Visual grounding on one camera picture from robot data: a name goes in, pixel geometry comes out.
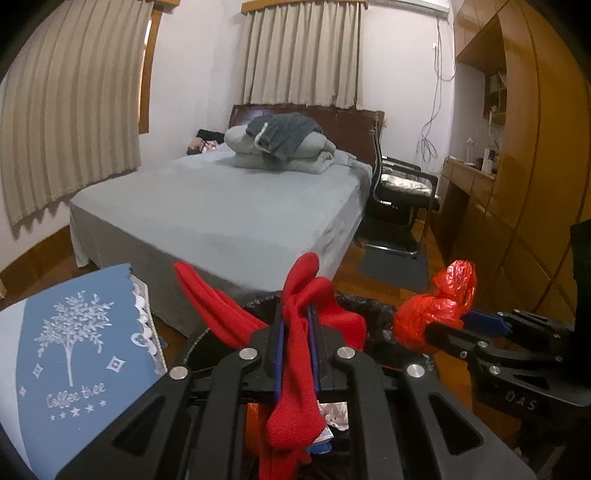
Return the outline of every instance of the curtain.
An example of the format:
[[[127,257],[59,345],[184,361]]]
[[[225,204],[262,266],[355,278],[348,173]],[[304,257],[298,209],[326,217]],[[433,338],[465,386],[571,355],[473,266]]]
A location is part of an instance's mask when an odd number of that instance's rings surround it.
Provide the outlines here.
[[[243,103],[361,108],[364,10],[356,2],[302,2],[249,13]]]
[[[66,0],[20,51],[0,119],[0,173],[12,225],[139,166],[139,74],[152,5]]]

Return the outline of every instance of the dark gray sweater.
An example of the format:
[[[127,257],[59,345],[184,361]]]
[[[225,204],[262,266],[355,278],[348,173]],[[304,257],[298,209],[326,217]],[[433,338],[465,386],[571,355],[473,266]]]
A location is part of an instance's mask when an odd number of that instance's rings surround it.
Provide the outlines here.
[[[246,133],[255,137],[267,124],[258,144],[279,160],[287,160],[312,132],[323,133],[320,125],[301,113],[261,115],[251,120]]]

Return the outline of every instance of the black trash bag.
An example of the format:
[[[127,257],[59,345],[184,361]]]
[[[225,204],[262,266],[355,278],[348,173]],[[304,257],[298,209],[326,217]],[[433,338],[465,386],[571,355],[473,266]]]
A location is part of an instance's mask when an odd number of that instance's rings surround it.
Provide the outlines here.
[[[420,364],[425,370],[439,377],[435,360],[430,355],[413,352],[400,345],[392,335],[392,319],[395,308],[374,299],[356,295],[336,294],[338,304],[350,312],[359,313],[367,324],[367,339],[363,351],[379,365],[402,369],[410,363]],[[250,301],[243,308],[266,323],[275,318],[280,292]],[[192,335],[176,358],[175,365],[185,365],[192,370],[215,367],[233,348],[225,345],[213,332]],[[349,451],[349,431],[339,432],[331,427],[335,438],[331,441],[333,450],[324,455],[314,455],[309,465],[298,470],[298,480],[353,480],[353,469]],[[245,459],[244,480],[258,479],[258,459]]]

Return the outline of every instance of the wooden headboard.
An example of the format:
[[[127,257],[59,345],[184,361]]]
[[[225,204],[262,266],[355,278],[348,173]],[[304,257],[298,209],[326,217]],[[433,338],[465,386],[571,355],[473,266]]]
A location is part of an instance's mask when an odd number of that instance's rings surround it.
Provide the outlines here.
[[[247,124],[266,113],[299,112],[316,120],[326,137],[340,150],[352,153],[359,161],[374,166],[375,153],[371,130],[378,123],[378,135],[384,125],[384,112],[343,110],[336,107],[306,105],[234,105],[230,127]]]

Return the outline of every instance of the chair cushion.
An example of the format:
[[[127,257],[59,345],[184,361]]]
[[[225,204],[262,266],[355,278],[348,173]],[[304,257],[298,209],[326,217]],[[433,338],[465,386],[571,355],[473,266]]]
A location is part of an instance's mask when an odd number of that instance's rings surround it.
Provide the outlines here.
[[[382,173],[381,183],[384,188],[395,192],[411,193],[425,197],[431,196],[431,188],[417,180],[404,179],[397,175]]]
[[[381,181],[376,189],[377,197],[393,205],[407,205],[414,208],[429,208],[431,188],[417,180],[405,179],[389,173],[382,173]],[[440,208],[439,197],[435,195],[433,211]]]

